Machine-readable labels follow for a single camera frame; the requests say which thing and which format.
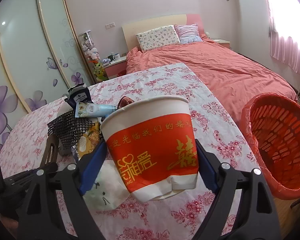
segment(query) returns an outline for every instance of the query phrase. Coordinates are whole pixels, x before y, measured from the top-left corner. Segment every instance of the sliding wardrobe door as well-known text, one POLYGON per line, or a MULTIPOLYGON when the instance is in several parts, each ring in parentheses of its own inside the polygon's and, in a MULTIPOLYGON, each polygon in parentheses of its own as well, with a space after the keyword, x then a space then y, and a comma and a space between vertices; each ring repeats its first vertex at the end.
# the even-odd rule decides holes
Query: sliding wardrobe door
POLYGON ((7 71, 31 111, 67 92, 45 39, 36 0, 2 0, 0 50, 7 71))
POLYGON ((10 84, 0 58, 0 150, 16 123, 27 111, 10 84))
POLYGON ((92 85, 67 17, 63 0, 39 0, 43 22, 62 71, 71 86, 92 85))

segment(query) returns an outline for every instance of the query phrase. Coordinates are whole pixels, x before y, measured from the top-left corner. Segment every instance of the wooden floor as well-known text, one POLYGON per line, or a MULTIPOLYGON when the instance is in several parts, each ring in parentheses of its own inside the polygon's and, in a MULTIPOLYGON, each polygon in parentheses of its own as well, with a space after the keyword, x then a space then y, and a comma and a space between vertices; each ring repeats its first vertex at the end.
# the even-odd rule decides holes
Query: wooden floor
POLYGON ((290 205, 296 200, 281 200, 274 199, 275 206, 277 208, 281 235, 284 238, 293 228, 294 223, 300 217, 300 204, 290 208, 290 205))

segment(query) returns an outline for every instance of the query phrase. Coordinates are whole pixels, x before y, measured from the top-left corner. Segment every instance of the blue gripper pad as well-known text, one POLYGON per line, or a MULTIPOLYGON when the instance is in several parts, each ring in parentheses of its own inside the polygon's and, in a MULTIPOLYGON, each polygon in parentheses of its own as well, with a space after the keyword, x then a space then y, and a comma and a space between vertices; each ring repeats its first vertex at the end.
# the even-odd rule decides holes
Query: blue gripper pad
POLYGON ((210 189, 214 194, 218 193, 219 186, 217 184, 217 174, 204 152, 199 145, 197 147, 197 155, 199 160, 199 173, 201 178, 208 189, 210 189))
POLYGON ((94 152, 87 167, 81 174, 81 184, 79 192, 84 195, 88 190, 91 190, 98 174, 107 156, 107 144, 103 141, 94 152))

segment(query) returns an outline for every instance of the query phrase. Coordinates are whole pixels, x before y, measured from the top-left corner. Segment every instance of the red plastic basket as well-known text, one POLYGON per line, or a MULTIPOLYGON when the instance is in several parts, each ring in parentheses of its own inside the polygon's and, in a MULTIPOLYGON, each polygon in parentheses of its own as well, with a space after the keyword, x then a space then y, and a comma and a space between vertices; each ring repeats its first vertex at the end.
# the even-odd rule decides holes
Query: red plastic basket
POLYGON ((240 130, 273 196, 300 197, 300 106, 274 93, 260 94, 243 108, 240 130))

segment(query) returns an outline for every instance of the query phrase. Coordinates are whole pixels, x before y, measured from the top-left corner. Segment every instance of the red paper cup label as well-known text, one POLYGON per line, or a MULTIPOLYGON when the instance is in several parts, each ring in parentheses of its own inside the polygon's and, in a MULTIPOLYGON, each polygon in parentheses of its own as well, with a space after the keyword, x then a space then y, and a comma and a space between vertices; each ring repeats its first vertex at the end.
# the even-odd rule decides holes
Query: red paper cup label
POLYGON ((156 117, 114 133, 107 145, 129 192, 170 175, 198 173, 189 114, 156 117))

